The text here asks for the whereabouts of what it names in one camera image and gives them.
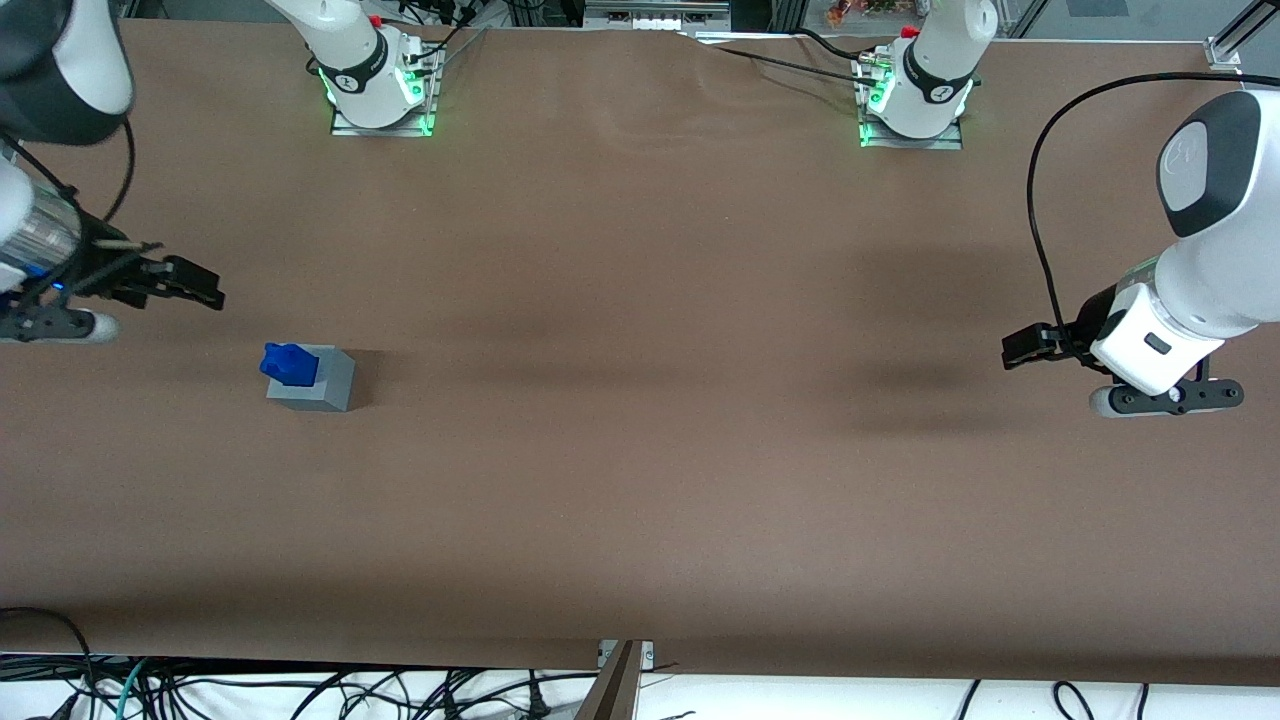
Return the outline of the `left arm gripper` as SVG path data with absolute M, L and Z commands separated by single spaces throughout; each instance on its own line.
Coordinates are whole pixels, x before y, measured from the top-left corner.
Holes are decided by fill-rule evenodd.
M 1091 359 L 1143 395 L 1171 389 L 1199 360 L 1224 343 L 1221 293 L 1204 286 L 1114 284 L 1087 300 L 1075 336 Z M 1041 323 L 1002 338 L 1002 366 L 1078 360 L 1071 324 Z

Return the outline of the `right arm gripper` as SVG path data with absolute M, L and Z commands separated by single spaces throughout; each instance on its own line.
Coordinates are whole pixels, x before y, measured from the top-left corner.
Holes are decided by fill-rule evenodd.
M 129 240 L 19 240 L 18 268 L 27 277 L 19 283 L 18 309 L 65 307 L 77 295 L 115 284 L 163 247 Z M 214 311 L 224 309 L 218 273 L 174 255 L 163 264 L 164 286 L 120 288 L 120 304 L 145 310 L 151 299 L 178 299 Z

